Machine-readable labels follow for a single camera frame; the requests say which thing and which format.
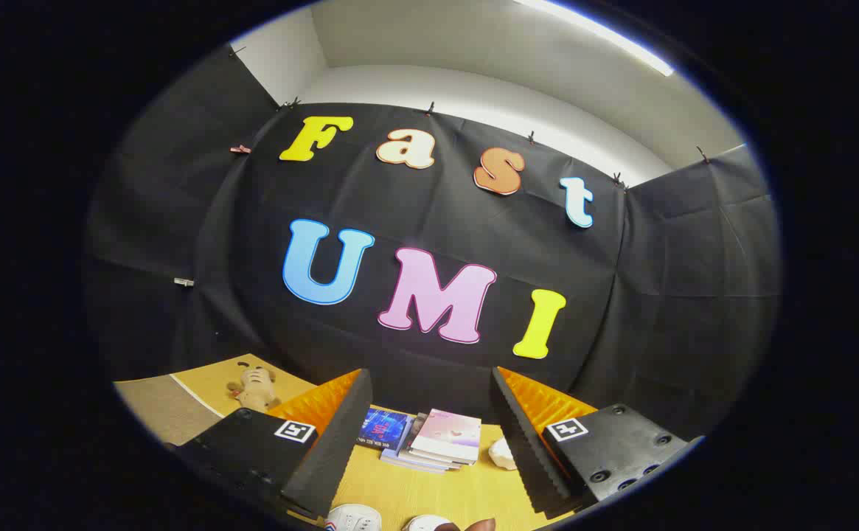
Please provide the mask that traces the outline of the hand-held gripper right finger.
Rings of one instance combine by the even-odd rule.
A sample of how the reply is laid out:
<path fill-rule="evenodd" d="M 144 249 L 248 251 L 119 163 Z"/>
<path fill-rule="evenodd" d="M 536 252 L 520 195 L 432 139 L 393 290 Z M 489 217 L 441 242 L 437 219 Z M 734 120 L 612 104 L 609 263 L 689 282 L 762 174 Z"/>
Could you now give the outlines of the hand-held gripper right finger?
<path fill-rule="evenodd" d="M 561 517 L 622 500 L 702 443 L 615 403 L 595 408 L 506 367 L 491 400 L 535 512 Z"/>

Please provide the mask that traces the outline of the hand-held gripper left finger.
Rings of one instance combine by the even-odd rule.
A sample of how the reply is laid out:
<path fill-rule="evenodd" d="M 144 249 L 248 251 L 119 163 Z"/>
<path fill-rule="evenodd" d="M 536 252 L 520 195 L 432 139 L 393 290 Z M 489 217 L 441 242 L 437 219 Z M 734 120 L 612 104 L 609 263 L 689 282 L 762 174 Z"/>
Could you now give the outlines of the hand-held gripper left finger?
<path fill-rule="evenodd" d="M 197 367 L 173 380 L 219 420 L 173 453 L 197 477 L 277 527 L 317 527 L 331 510 L 371 406 L 372 380 L 357 369 L 313 384 L 273 367 L 277 406 L 241 406 L 228 384 L 243 367 Z"/>

